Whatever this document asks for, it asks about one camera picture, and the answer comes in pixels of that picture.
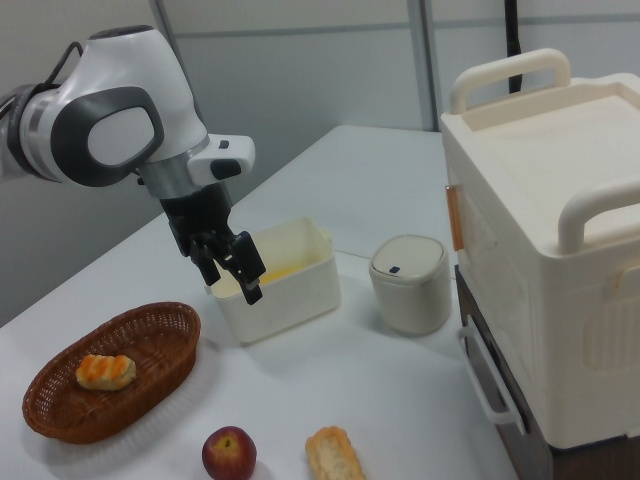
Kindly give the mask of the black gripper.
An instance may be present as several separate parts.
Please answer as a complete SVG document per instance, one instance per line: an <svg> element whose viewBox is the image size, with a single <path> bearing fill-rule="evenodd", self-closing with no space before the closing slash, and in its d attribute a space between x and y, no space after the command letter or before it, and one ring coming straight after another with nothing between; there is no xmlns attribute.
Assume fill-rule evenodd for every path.
<svg viewBox="0 0 640 480"><path fill-rule="evenodd" d="M223 183L185 197L161 199L160 204L181 254L190 256L207 286L221 278L214 259L222 259L247 304L262 298L260 277L265 265L251 235L246 231L235 235L229 228L232 204Z"/></svg>

